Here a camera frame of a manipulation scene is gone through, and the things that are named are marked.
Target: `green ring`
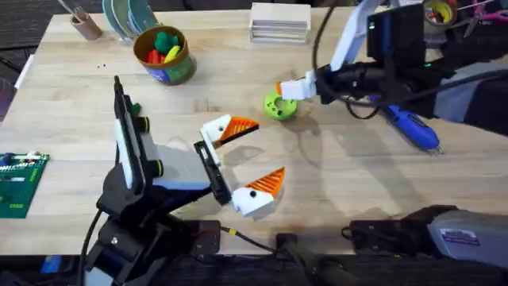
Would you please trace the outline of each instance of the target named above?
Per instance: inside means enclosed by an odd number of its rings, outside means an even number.
[[[280,108],[276,105],[278,101],[283,102]],[[270,92],[264,98],[264,112],[275,120],[286,120],[293,116],[296,113],[296,105],[296,100],[284,100],[277,91]]]

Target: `green pom-pom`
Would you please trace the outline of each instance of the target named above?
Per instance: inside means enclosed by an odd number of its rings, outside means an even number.
[[[156,37],[156,50],[157,52],[167,54],[173,47],[172,39],[165,32],[158,32]]]

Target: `cup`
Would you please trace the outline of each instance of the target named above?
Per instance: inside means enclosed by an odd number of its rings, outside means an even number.
[[[163,64],[149,64],[147,55],[155,49],[157,33],[165,32],[168,35],[177,36],[182,48],[173,60]],[[156,25],[145,30],[134,41],[134,55],[144,66],[149,75],[161,83],[177,85],[186,82],[196,72],[196,61],[189,52],[189,45],[185,36],[175,27]]]

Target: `tape roll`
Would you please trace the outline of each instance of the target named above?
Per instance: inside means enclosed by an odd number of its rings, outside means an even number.
[[[423,6],[425,34],[443,33],[457,21],[458,11],[455,3],[446,0],[425,0]]]
[[[264,98],[264,112],[275,120],[286,120],[296,113],[297,101],[284,100],[277,91],[272,91]]]

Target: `green toy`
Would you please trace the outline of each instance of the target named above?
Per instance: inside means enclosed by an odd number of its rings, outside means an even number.
[[[140,113],[141,113],[141,104],[134,103],[133,104],[133,116],[134,117],[139,117]]]
[[[284,100],[277,91],[264,98],[264,112],[275,120],[286,120],[296,113],[296,100]]]
[[[157,52],[166,55],[173,46],[179,44],[178,36],[170,36],[165,32],[158,32],[156,36],[155,47]]]

